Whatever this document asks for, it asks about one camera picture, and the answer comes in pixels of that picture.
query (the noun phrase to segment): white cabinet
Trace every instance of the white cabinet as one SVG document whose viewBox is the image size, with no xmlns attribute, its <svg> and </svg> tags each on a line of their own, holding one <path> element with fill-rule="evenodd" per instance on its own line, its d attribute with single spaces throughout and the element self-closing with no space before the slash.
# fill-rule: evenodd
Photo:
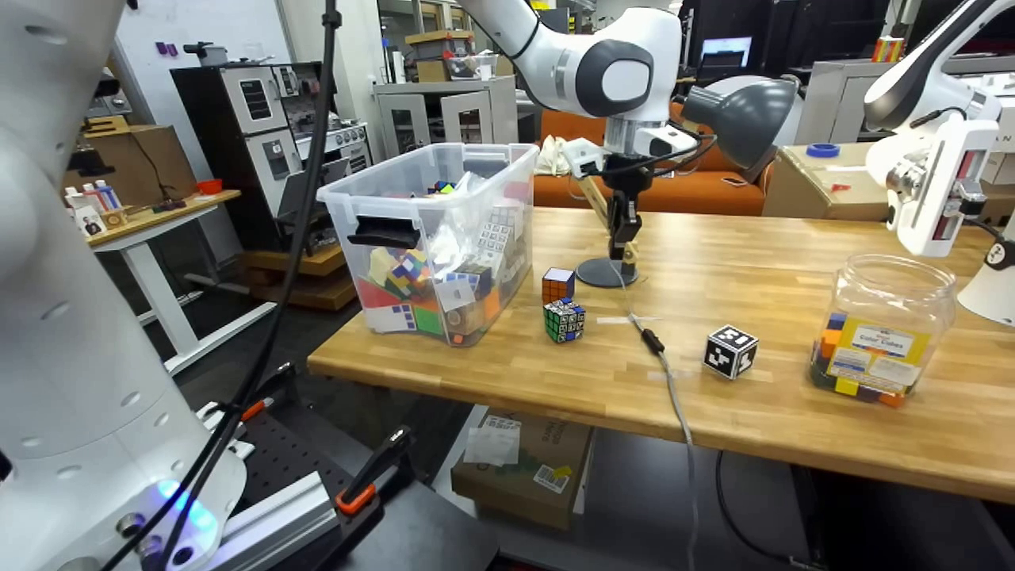
<svg viewBox="0 0 1015 571">
<path fill-rule="evenodd" d="M 382 86 L 378 136 L 385 157 L 430 141 L 513 141 L 513 79 Z"/>
</svg>

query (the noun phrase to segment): cube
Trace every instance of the cube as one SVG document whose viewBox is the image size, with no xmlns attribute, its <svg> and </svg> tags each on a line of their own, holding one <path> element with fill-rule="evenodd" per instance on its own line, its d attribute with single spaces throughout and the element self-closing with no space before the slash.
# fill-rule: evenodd
<svg viewBox="0 0 1015 571">
<path fill-rule="evenodd" d="M 543 324 L 552 342 L 577 342 L 582 336 L 582 306 L 570 300 L 543 305 Z"/>
<path fill-rule="evenodd" d="M 575 271 L 570 269 L 545 269 L 543 271 L 543 305 L 575 298 Z"/>
<path fill-rule="evenodd" d="M 754 356 L 759 336 L 729 324 L 715 328 L 705 342 L 705 364 L 729 379 L 744 373 L 754 364 Z"/>
</svg>

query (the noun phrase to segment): black and white cube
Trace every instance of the black and white cube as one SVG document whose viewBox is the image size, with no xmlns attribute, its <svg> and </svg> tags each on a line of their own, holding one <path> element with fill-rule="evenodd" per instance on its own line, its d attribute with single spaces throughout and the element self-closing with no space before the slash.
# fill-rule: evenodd
<svg viewBox="0 0 1015 571">
<path fill-rule="evenodd" d="M 729 379 L 744 373 L 754 364 L 754 356 L 759 336 L 729 324 L 711 334 L 705 342 L 705 364 Z"/>
</svg>

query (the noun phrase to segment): small plastic container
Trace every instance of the small plastic container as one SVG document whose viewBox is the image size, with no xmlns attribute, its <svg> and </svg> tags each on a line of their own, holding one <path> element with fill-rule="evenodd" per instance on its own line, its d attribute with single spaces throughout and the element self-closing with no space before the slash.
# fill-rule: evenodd
<svg viewBox="0 0 1015 571">
<path fill-rule="evenodd" d="M 815 387 L 900 405 L 955 318 L 955 271 L 894 254 L 861 254 L 837 271 L 811 345 Z"/>
<path fill-rule="evenodd" d="M 472 345 L 529 271 L 535 144 L 440 141 L 318 190 L 365 319 Z"/>
</svg>

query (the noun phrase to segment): table top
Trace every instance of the table top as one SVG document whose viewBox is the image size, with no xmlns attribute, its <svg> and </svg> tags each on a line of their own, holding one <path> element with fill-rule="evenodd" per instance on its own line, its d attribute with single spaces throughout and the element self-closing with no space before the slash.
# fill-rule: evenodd
<svg viewBox="0 0 1015 571">
<path fill-rule="evenodd" d="M 586 334 L 575 345 L 545 339 L 535 277 L 600 257 L 606 230 L 591 209 L 535 209 L 534 229 L 534 277 L 479 345 L 382 336 L 354 318 L 311 351 L 311 372 L 682 436 L 661 364 L 623 319 L 623 305 L 632 305 L 665 342 L 700 448 L 1015 501 L 1012 328 L 960 306 L 903 409 L 856 402 L 806 379 L 834 269 L 851 254 L 903 254 L 881 226 L 647 211 L 636 240 L 642 280 L 629 291 L 577 286 Z M 928 262 L 955 269 L 964 286 L 986 247 L 979 229 L 964 229 L 952 257 Z M 705 339 L 719 324 L 760 339 L 754 369 L 733 384 L 700 369 Z"/>
<path fill-rule="evenodd" d="M 192 195 L 188 195 L 188 202 L 183 202 L 181 209 L 164 209 L 164 211 L 134 209 L 134 211 L 126 211 L 126 222 L 123 222 L 123 226 L 108 229 L 108 230 L 102 230 L 102 234 L 90 234 L 90 247 L 102 247 L 102 245 L 112 245 L 112 240 L 138 234 L 138 230 L 145 230 L 145 229 L 155 229 L 155 226 L 164 226 L 164 222 L 173 222 L 173 218 L 183 218 L 183 215 L 212 209 L 212 205 L 229 202 L 229 201 L 237 201 L 237 195 L 242 195 L 242 190 L 192 193 Z"/>
</svg>

